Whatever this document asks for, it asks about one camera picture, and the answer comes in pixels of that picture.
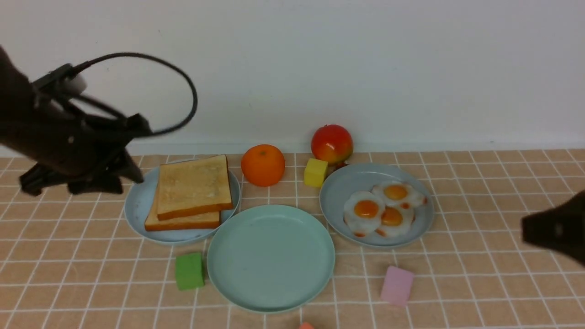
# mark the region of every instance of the apple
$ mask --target apple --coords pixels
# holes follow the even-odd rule
[[[340,125],[325,125],[313,135],[311,152],[330,166],[342,164],[353,153],[352,136]]]

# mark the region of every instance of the egg yolk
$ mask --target egg yolk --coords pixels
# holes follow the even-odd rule
[[[374,218],[378,213],[378,204],[371,200],[358,201],[353,212],[362,218]]]
[[[398,226],[402,224],[402,214],[394,208],[386,208],[382,214],[382,225]]]
[[[384,195],[390,200],[402,200],[408,192],[402,185],[390,185],[384,189]]]

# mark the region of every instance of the black cable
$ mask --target black cable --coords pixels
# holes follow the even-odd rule
[[[187,73],[183,72],[180,68],[176,67],[175,65],[162,60],[160,58],[151,56],[151,55],[146,55],[146,54],[141,54],[141,53],[113,53],[113,54],[107,54],[101,57],[98,57],[96,59],[92,59],[89,61],[86,61],[84,63],[81,63],[75,67],[73,67],[73,74],[72,76],[76,76],[77,74],[81,73],[82,71],[86,70],[87,68],[89,68],[92,65],[95,65],[97,63],[100,63],[102,61],[105,60],[109,60],[109,59],[114,59],[114,58],[118,58],[118,57],[135,57],[135,58],[141,58],[141,59],[146,59],[146,60],[151,60],[151,61],[155,61],[159,64],[162,64],[170,69],[172,69],[173,71],[177,72],[178,74],[180,74],[183,78],[185,78],[185,80],[187,81],[187,83],[189,84],[189,88],[191,89],[191,93],[193,94],[193,104],[191,107],[191,111],[189,112],[189,114],[178,124],[175,124],[173,126],[170,126],[168,128],[165,129],[161,129],[159,131],[155,131],[155,132],[151,132],[151,133],[144,133],[144,132],[123,132],[121,133],[121,136],[124,136],[126,138],[145,138],[145,137],[155,137],[155,136],[160,136],[160,135],[165,135],[167,133],[170,132],[174,132],[176,130],[181,129],[182,127],[186,126],[186,124],[189,123],[189,121],[191,119],[193,119],[193,116],[195,115],[195,112],[197,111],[197,91],[195,90],[195,85],[193,84],[193,81],[191,81],[191,78],[189,78],[189,76],[187,75]],[[99,109],[101,109],[104,112],[107,112],[115,117],[118,117],[118,115],[121,115],[120,112],[116,111],[115,109],[103,104],[100,101],[97,101],[95,99],[92,98],[88,98],[85,96],[80,96],[80,95],[76,95],[76,96],[72,96],[72,95],[68,95],[71,96],[73,99],[76,99],[78,101],[84,102],[86,104],[92,105],[94,107],[97,107]],[[116,133],[114,132],[108,132],[109,135],[116,135]]]

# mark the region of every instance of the bread slice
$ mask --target bread slice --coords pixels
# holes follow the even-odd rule
[[[153,231],[170,231],[172,229],[194,229],[194,228],[218,228],[221,224],[221,217],[218,212],[206,213],[189,217],[174,218],[167,221],[159,221],[156,216],[158,209],[159,188],[154,192],[154,200],[150,207],[144,228],[148,232]]]
[[[157,212],[160,221],[232,208],[225,155],[160,166]]]

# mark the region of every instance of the fried egg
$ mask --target fried egg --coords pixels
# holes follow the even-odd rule
[[[375,185],[371,192],[384,201],[386,207],[401,207],[411,209],[426,204],[424,194],[414,187],[400,181],[387,181]]]
[[[363,238],[382,223],[384,203],[368,191],[353,193],[343,205],[343,222],[353,235]]]
[[[376,229],[376,233],[385,238],[395,238],[408,233],[413,221],[412,208],[386,207],[382,214],[382,224]]]

